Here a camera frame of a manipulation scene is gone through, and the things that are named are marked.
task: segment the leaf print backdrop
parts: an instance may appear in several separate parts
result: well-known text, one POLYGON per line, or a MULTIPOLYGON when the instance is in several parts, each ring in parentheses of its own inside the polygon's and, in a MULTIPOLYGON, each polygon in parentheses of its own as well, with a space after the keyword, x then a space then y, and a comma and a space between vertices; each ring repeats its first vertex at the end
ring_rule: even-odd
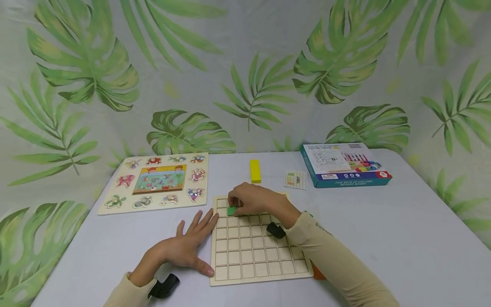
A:
POLYGON ((363 141, 491 248, 490 3, 4 3, 0 306, 32 303, 132 155, 363 141))

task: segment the white table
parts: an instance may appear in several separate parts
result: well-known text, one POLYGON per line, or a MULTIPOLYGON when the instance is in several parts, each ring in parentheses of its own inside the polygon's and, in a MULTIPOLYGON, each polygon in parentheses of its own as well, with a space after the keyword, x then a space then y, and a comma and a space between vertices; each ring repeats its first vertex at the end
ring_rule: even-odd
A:
MULTIPOLYGON (((189 224, 213 197, 250 180, 249 160, 259 159, 262 185, 288 191, 350 248, 392 290, 404 307, 491 306, 491 252, 396 153, 375 156, 393 175, 384 187, 315 189, 283 187, 287 169, 306 170, 299 152, 210 156, 208 204, 203 207, 97 216, 97 201, 33 307, 101 306, 125 271, 161 239, 189 224)), ((199 256, 210 261, 211 238, 199 256)), ((150 306, 346 306, 326 281, 294 279, 210 287, 207 277, 164 267, 181 280, 172 296, 150 306)))

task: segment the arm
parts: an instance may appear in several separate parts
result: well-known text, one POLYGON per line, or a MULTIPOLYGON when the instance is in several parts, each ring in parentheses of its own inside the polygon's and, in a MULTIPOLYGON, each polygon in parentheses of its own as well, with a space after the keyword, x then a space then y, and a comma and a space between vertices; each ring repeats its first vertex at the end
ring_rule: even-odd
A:
POLYGON ((111 292, 103 307, 145 307, 150 301, 149 293, 157 279, 157 270, 164 263, 190 267, 201 274, 213 277, 212 267, 199 259, 196 253, 198 246, 208 237, 218 221, 218 214, 213 217, 213 209, 201 219, 200 210, 194 216, 186 234, 183 234, 184 221, 177 226, 176 236, 158 242, 149 249, 132 273, 126 273, 121 282, 111 292))
POLYGON ((308 213, 285 230, 352 307, 399 307, 392 293, 347 247, 308 213))
POLYGON ((377 276, 308 213, 300 213, 285 196, 243 183, 229 193, 228 203, 239 206, 235 215, 267 211, 275 216, 285 228, 289 240, 315 263, 350 306, 399 307, 377 276))

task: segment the beige sleeve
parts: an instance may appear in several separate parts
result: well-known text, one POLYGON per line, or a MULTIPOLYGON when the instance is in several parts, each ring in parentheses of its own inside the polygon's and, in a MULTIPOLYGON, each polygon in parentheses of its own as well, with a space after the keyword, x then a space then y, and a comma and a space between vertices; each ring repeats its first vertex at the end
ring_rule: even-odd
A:
POLYGON ((312 260, 352 307, 399 307, 392 293, 347 247, 309 213, 285 230, 288 239, 312 260))
POLYGON ((148 294, 157 282, 157 279, 152 279, 143 287, 135 286, 129 279, 130 272, 125 273, 123 279, 109 295, 108 300, 103 307, 145 307, 150 299, 148 294))

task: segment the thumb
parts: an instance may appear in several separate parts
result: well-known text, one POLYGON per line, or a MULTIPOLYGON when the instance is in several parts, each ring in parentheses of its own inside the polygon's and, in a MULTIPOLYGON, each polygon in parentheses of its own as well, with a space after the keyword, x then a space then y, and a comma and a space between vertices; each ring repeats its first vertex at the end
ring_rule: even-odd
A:
POLYGON ((208 277, 213 277, 215 275, 212 267, 198 257, 191 261, 189 267, 208 277))
POLYGON ((238 207, 235 211, 234 211, 234 215, 235 216, 239 216, 239 215, 244 215, 246 214, 245 213, 246 209, 245 207, 238 207))

